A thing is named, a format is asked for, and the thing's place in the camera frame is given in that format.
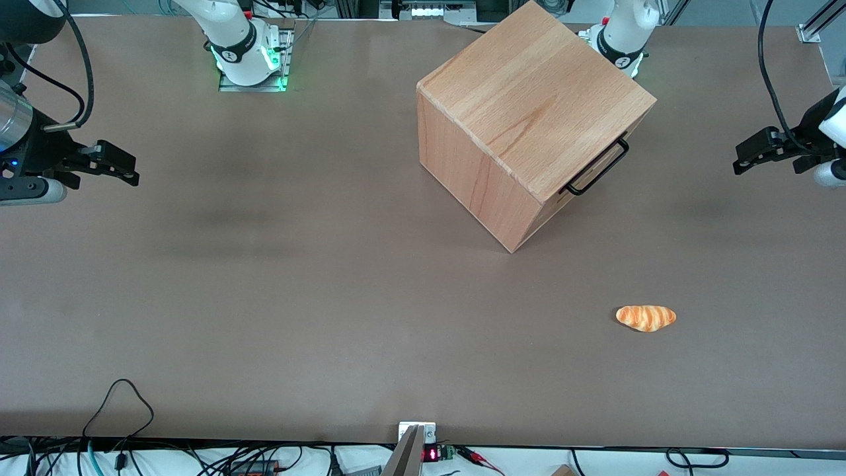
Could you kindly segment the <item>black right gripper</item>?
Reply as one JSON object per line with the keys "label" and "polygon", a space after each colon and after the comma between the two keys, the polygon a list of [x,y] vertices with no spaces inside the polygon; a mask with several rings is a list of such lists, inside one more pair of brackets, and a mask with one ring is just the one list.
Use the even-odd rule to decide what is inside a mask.
{"label": "black right gripper", "polygon": [[139,186],[136,158],[106,139],[90,147],[73,141],[69,132],[43,132],[54,121],[34,112],[27,133],[2,152],[3,201],[63,201],[67,188],[81,187],[77,174],[110,176]]}

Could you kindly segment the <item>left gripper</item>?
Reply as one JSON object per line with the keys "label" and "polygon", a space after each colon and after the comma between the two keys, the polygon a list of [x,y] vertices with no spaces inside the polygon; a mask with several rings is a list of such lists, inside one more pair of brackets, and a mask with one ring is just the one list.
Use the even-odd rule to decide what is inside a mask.
{"label": "left gripper", "polygon": [[782,133],[767,126],[738,144],[732,172],[742,175],[787,159],[798,175],[819,166],[828,174],[844,175],[844,87],[811,106],[792,129]]}

